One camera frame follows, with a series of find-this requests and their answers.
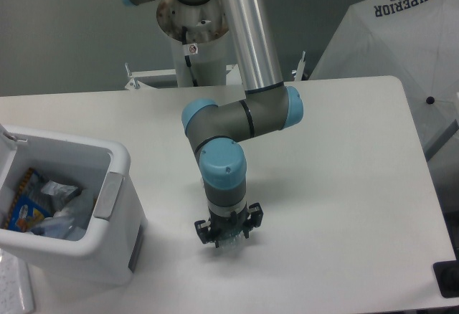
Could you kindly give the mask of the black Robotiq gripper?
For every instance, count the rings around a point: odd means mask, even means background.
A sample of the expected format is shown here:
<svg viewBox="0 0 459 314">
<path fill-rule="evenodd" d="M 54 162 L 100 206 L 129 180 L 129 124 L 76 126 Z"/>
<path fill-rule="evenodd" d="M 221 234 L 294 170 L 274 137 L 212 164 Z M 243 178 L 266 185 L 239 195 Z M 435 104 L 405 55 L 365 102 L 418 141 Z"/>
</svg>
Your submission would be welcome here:
<svg viewBox="0 0 459 314">
<path fill-rule="evenodd" d="M 239 233 L 249 238 L 250 232 L 261 226 L 263 215 L 261 205 L 254 203 L 248 206 L 247 211 L 241 211 L 232 217 L 221 217 L 212 212 L 210 220 L 196 221 L 194 227 L 203 244 L 212 242 L 219 248 L 219 239 L 229 239 Z"/>
</svg>

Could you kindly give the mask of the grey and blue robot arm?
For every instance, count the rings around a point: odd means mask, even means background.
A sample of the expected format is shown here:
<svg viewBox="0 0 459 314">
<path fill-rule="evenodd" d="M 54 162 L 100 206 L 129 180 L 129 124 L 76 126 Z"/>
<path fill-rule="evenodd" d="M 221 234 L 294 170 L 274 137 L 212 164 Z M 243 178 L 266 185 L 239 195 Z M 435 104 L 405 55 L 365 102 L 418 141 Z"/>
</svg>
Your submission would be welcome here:
<svg viewBox="0 0 459 314">
<path fill-rule="evenodd" d="M 181 114 L 197 161 L 209 218 L 195 223 L 200 240 L 219 247 L 248 236 L 262 223 L 259 204 L 245 198 L 247 162 L 241 141 L 284 130 L 303 118 L 298 91 L 285 86 L 262 0 L 122 0 L 138 6 L 159 3 L 158 23 L 180 46 L 193 87 L 204 85 L 197 57 L 205 44 L 232 34 L 245 98 L 218 105 L 189 103 Z"/>
</svg>

